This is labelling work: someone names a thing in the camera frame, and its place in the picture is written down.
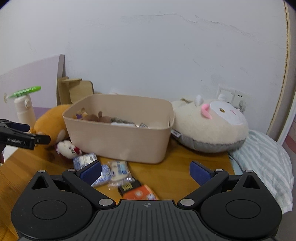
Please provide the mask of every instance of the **orange plush toy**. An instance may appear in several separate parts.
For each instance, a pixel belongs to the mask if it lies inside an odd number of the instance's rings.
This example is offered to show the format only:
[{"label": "orange plush toy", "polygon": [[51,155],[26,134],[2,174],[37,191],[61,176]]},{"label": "orange plush toy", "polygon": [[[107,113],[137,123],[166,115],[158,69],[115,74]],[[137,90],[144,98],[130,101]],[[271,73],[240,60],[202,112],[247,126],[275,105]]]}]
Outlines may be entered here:
[{"label": "orange plush toy", "polygon": [[63,112],[70,107],[69,104],[58,105],[43,114],[31,128],[32,134],[49,135],[51,141],[45,147],[50,147],[69,137]]}]

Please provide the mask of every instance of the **light switch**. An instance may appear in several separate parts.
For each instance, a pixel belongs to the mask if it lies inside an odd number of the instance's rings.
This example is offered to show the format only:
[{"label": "light switch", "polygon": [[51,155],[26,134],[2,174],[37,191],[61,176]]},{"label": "light switch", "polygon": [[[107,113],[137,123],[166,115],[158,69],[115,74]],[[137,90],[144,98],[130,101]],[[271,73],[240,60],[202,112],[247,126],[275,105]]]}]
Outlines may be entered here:
[{"label": "light switch", "polygon": [[220,90],[220,94],[225,95],[226,97],[226,102],[231,103],[234,97],[234,93],[226,90]]}]

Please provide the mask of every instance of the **pink plush ear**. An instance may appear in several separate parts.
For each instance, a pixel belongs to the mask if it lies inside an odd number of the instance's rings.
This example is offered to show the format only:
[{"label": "pink plush ear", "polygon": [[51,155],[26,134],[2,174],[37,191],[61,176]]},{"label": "pink plush ear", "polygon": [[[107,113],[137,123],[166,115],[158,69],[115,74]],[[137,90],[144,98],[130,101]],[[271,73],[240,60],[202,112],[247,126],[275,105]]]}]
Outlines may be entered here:
[{"label": "pink plush ear", "polygon": [[212,116],[209,113],[209,108],[210,108],[210,104],[203,104],[201,107],[201,113],[204,117],[208,118],[208,119],[212,119]]}]

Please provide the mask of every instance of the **wooden tabletop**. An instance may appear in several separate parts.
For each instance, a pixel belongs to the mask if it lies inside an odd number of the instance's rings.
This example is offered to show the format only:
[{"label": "wooden tabletop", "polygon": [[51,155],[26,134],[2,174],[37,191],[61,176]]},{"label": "wooden tabletop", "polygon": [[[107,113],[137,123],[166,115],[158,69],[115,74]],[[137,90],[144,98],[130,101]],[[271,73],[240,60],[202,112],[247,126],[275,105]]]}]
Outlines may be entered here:
[{"label": "wooden tabletop", "polygon": [[[189,175],[189,164],[197,160],[209,169],[224,169],[234,174],[227,153],[205,154],[192,152],[171,139],[166,157],[160,164],[129,162],[131,174],[142,184],[148,185],[160,199],[173,199],[177,203],[182,197],[194,191],[199,185]],[[107,158],[100,158],[105,164]],[[54,150],[37,146],[35,150],[18,149],[0,167],[0,241],[18,239],[10,220],[10,212],[21,192],[38,170],[50,175],[59,175],[72,168],[71,161],[61,159]],[[100,192],[118,202],[121,198],[117,189],[109,190],[105,185]]]}]

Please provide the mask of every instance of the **triangular cutout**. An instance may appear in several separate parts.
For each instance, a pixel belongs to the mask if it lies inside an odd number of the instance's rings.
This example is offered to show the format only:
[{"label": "triangular cutout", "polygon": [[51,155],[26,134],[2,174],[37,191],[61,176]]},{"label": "triangular cutout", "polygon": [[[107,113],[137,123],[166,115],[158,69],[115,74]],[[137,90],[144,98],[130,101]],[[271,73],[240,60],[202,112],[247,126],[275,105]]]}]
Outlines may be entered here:
[{"label": "triangular cutout", "polygon": [[48,184],[43,176],[38,177],[37,181],[32,187],[33,190],[41,189],[41,188],[48,188]]},{"label": "triangular cutout", "polygon": [[258,183],[253,176],[248,176],[243,185],[244,188],[260,189]]}]

